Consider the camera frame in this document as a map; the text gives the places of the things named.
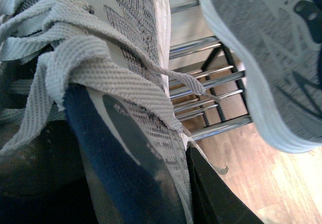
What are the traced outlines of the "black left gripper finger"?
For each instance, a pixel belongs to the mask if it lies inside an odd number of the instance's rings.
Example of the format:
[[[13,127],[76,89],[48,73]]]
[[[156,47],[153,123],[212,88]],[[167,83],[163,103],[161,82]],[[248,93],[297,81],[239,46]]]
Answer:
[[[195,146],[186,150],[194,223],[262,223],[229,189]]]

